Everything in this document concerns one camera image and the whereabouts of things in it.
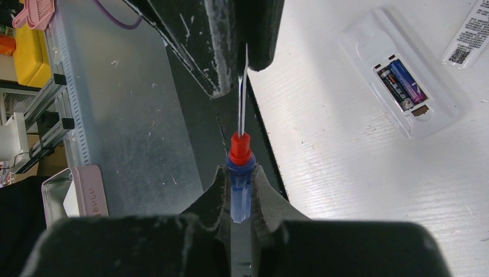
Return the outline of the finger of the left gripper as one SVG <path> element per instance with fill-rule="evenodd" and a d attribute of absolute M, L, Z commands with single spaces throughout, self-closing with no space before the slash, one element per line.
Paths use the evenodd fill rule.
<path fill-rule="evenodd" d="M 271 65 L 276 51 L 284 0 L 235 1 L 238 67 L 245 55 L 248 68 L 259 72 Z"/>
<path fill-rule="evenodd" d="M 171 47 L 211 98 L 237 89 L 234 1 L 126 1 Z"/>

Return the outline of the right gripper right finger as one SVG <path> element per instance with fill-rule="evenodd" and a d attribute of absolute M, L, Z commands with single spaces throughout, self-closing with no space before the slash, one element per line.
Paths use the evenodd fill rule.
<path fill-rule="evenodd" d="M 291 205 L 269 180 L 261 165 L 251 175 L 251 275 L 272 276 L 279 254 L 274 233 L 285 220 L 310 220 Z"/>

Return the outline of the blue red screwdriver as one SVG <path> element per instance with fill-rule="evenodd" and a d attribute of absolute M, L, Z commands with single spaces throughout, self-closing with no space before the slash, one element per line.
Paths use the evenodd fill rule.
<path fill-rule="evenodd" d="M 230 215 L 235 223 L 242 223 L 250 217 L 251 173 L 256 163 L 250 148 L 250 136 L 245 132 L 248 67 L 249 49 L 248 44 L 244 43 L 238 55 L 238 129 L 231 137 L 226 161 L 231 181 Z"/>

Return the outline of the white remote control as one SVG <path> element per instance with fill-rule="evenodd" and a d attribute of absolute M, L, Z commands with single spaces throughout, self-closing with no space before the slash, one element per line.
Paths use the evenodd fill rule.
<path fill-rule="evenodd" d="M 385 10 L 366 13 L 338 42 L 405 138 L 425 138 L 459 117 L 447 86 Z"/>

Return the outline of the yellow bin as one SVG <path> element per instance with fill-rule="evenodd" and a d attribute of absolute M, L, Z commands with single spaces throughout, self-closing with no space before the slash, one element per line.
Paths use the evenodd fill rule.
<path fill-rule="evenodd" d="M 17 82 L 20 85 L 41 88 L 51 78 L 45 30 L 30 29 L 27 25 L 14 29 L 16 50 L 13 59 Z"/>

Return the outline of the white battery cover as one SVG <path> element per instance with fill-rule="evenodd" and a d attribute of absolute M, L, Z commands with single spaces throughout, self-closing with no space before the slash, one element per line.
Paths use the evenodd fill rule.
<path fill-rule="evenodd" d="M 488 0 L 479 0 L 441 56 L 441 62 L 470 68 L 488 45 Z"/>

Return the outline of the pink white box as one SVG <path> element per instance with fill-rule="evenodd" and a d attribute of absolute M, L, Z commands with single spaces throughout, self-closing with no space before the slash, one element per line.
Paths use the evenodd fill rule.
<path fill-rule="evenodd" d="M 108 216 L 97 165 L 66 168 L 44 181 L 41 192 L 47 227 L 64 218 Z"/>

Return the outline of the pink plastic scoop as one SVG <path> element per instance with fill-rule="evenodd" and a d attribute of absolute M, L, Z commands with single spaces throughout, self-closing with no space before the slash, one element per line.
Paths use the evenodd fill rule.
<path fill-rule="evenodd" d="M 12 20 L 13 28 L 27 25 L 30 29 L 44 31 L 55 13 L 53 0 L 25 0 L 24 7 Z"/>

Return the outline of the black battery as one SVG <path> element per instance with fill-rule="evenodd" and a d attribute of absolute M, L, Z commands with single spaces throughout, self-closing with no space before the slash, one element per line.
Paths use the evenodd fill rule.
<path fill-rule="evenodd" d="M 410 98 L 396 75 L 388 67 L 381 69 L 378 72 L 378 75 L 388 88 L 389 92 L 393 95 L 402 111 L 407 111 L 414 107 L 415 104 L 413 100 Z"/>

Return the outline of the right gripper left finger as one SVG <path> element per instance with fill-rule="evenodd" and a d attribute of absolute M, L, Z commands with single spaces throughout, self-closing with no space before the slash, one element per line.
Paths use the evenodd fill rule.
<path fill-rule="evenodd" d="M 191 217 L 199 225 L 198 235 L 210 239 L 210 246 L 202 258 L 210 258 L 204 265 L 217 270 L 217 276 L 231 275 L 231 216 L 230 174 L 219 165 L 210 187 L 179 216 Z"/>

